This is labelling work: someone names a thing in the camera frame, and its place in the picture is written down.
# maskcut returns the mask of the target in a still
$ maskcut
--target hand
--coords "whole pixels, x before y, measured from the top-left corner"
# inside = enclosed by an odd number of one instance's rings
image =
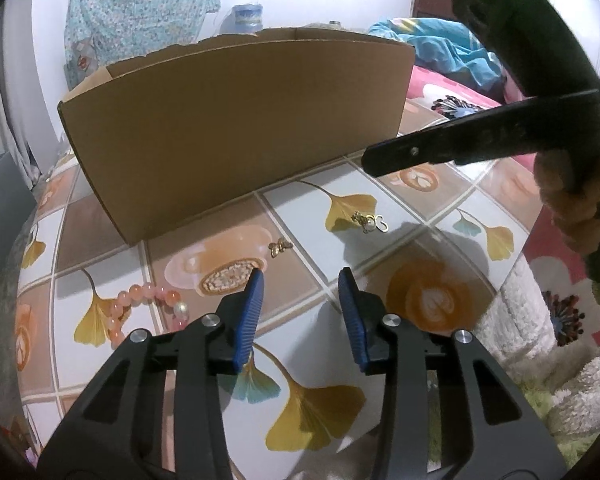
[[[595,252],[600,244],[600,220],[594,218],[600,202],[600,161],[578,193],[568,193],[547,156],[538,153],[534,176],[542,202],[554,213],[568,248],[580,254]]]

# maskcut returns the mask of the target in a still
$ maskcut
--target ribbed blue pad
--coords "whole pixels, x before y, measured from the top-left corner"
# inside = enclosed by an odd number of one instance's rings
[[[353,360],[360,367],[360,371],[364,372],[369,364],[369,354],[366,351],[365,325],[356,306],[356,294],[358,292],[356,289],[356,284],[350,283],[345,269],[342,269],[338,276],[340,307],[342,308],[344,324],[347,327],[347,334],[349,335]]]
[[[234,369],[238,374],[247,363],[253,348],[253,338],[260,319],[263,298],[264,274],[260,269],[253,269],[249,281],[244,287],[242,317],[235,330]]]

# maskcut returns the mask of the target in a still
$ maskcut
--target pink bead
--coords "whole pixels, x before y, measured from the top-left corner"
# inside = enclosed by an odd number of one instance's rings
[[[109,339],[111,339],[111,348],[115,350],[125,340],[125,335],[122,333],[122,330],[116,330],[109,332]]]
[[[142,295],[151,301],[155,297],[155,287],[153,283],[145,283],[142,286]]]
[[[158,301],[164,301],[164,296],[167,293],[167,289],[163,286],[154,286],[154,298]]]
[[[142,287],[140,285],[131,285],[129,287],[129,295],[131,296],[132,301],[139,303],[144,297],[142,294]]]
[[[111,305],[111,317],[120,318],[125,313],[125,308],[117,301]]]
[[[187,321],[178,319],[177,317],[174,317],[171,320],[171,331],[172,332],[178,332],[179,330],[182,330],[186,326],[187,326]]]
[[[177,290],[170,290],[164,295],[164,302],[173,306],[180,301],[180,293]]]
[[[118,304],[121,306],[131,306],[131,296],[124,290],[118,294]]]
[[[120,329],[122,328],[122,325],[120,324],[120,320],[117,317],[107,317],[105,326],[107,327],[107,330],[109,330],[110,332],[119,332]]]

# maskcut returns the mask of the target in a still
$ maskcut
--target teal ginkgo leaf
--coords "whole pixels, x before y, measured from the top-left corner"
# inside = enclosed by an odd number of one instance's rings
[[[257,404],[274,399],[280,394],[280,386],[266,373],[256,368],[253,353],[237,376],[218,375],[220,387],[234,399]]]
[[[454,224],[454,229],[463,235],[477,236],[480,234],[480,226],[474,224],[460,213],[460,219]]]

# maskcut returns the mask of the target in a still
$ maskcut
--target patterned tablecloth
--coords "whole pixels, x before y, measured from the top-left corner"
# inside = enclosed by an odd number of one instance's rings
[[[451,94],[443,97],[459,98]],[[426,116],[423,124],[442,119],[409,102],[405,113]],[[18,284],[18,379],[37,450],[111,355],[106,317],[120,292],[163,286],[195,319],[239,290],[256,266],[266,294],[254,359],[237,382],[219,381],[224,428],[236,478],[286,478],[379,421],[384,378],[363,376],[350,355],[336,298],[339,270],[351,267],[361,288],[423,329],[470,328],[507,278],[540,209],[531,173],[510,159],[423,164],[376,180],[356,154],[128,247],[69,154],[48,181]],[[365,234],[355,212],[382,215],[388,231]],[[270,244],[281,239],[293,248],[273,258]],[[125,335],[179,328],[156,302],[125,309],[122,319]],[[173,383],[169,376],[164,414],[171,467]]]

